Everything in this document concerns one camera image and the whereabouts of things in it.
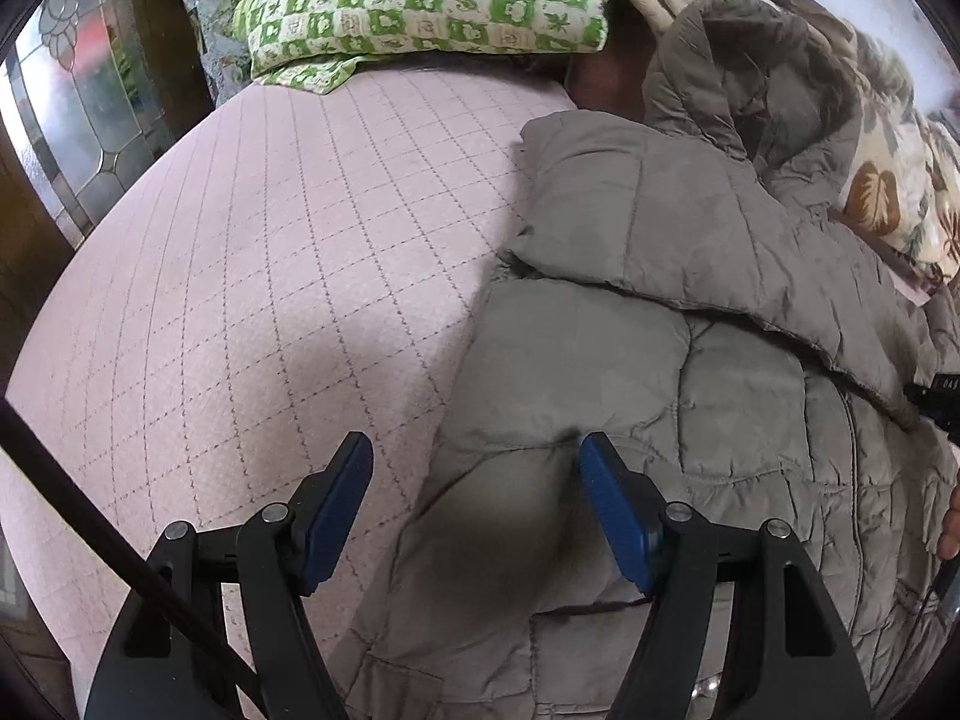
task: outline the pink carpet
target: pink carpet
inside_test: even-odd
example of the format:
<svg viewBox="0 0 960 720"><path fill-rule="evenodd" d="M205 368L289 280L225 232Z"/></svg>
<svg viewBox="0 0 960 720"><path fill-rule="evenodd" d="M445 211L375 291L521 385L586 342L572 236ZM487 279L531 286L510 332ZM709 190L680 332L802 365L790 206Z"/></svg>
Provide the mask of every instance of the pink carpet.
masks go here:
<svg viewBox="0 0 960 720"><path fill-rule="evenodd" d="M529 76L378 69L325 98L254 86L147 172L48 300L10 397L147 554L242 522L348 430L376 472L306 608L328 652L426 474L493 252L521 222L520 127L572 107ZM126 596L8 461L0 520L80 702ZM236 588L234 643L246 643Z"/></svg>

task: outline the black cable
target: black cable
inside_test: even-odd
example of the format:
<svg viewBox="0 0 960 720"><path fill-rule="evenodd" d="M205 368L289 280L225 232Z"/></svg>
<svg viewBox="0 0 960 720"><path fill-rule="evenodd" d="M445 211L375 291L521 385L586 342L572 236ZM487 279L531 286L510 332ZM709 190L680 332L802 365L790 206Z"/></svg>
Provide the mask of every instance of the black cable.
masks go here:
<svg viewBox="0 0 960 720"><path fill-rule="evenodd" d="M256 672L117 532L5 397L0 398L0 448L90 549L146 603L153 604L171 625L210 655L224 675L266 714Z"/></svg>

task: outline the green patterned pillow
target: green patterned pillow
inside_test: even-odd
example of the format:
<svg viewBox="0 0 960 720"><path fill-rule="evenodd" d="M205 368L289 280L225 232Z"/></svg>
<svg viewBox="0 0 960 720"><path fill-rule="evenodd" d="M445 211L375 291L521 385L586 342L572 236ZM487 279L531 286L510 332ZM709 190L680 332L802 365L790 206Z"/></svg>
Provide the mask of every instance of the green patterned pillow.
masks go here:
<svg viewBox="0 0 960 720"><path fill-rule="evenodd" d="M596 52L607 39L606 2L243 0L236 9L234 35L248 37L254 76L324 55L337 56L319 64L298 61L296 74L315 76L320 68L324 76L344 76L347 63L348 76L360 55ZM331 63L336 69L325 70Z"/></svg>

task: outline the blue gripper pad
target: blue gripper pad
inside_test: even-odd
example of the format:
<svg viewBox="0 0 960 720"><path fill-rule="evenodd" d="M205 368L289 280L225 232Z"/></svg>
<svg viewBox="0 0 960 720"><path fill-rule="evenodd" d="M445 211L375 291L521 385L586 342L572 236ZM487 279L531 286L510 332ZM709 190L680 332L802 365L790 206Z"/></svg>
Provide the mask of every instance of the blue gripper pad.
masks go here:
<svg viewBox="0 0 960 720"><path fill-rule="evenodd" d="M353 439L352 446L347 445ZM341 450L349 452L338 458ZM304 544L306 560L301 570L301 595L309 595L333 576L350 528L373 478L373 445L362 433L351 433L325 473L334 473L333 484L310 523Z"/></svg>
<svg viewBox="0 0 960 720"><path fill-rule="evenodd" d="M578 464L587 497L600 520L620 573L640 592L650 593L655 579L651 555L658 539L635 516L618 481L618 475L625 477L632 472L604 433L591 433L584 439L580 444Z"/></svg>

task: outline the gray puffer jacket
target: gray puffer jacket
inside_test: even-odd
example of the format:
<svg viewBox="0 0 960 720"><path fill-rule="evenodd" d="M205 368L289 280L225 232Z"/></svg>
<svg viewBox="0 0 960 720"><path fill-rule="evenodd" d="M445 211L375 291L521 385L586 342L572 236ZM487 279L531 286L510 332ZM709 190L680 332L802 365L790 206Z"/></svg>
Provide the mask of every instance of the gray puffer jacket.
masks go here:
<svg viewBox="0 0 960 720"><path fill-rule="evenodd" d="M649 125L527 124L529 226L414 514L333 656L355 715L606 712L649 607L574 469L594 430L668 500L741 527L787 520L877 699L956 471L902 387L957 370L960 333L945 290L914 308L827 219L859 115L834 70L795 17L702 0L659 48ZM722 668L730 599L717 590L703 678ZM926 615L892 704L943 640Z"/></svg>

